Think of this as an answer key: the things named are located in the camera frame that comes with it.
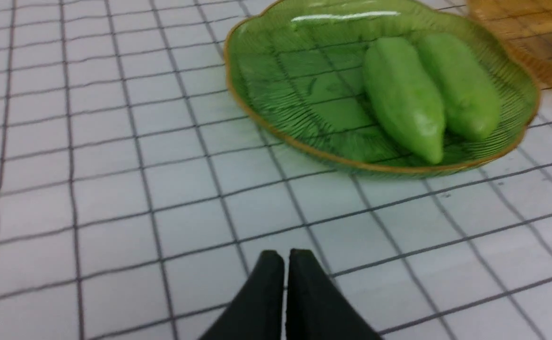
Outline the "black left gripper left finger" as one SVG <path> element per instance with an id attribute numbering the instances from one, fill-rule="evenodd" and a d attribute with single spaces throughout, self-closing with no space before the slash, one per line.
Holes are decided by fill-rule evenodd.
<path id="1" fill-rule="evenodd" d="M 279 340 L 285 263 L 275 250 L 263 250 L 245 284 L 202 340 Z"/>

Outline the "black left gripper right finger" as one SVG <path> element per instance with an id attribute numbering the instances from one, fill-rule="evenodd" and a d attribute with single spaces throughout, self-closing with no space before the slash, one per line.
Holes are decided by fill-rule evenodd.
<path id="1" fill-rule="evenodd" d="M 291 249 L 285 335 L 288 340 L 380 340 L 308 249 Z"/>

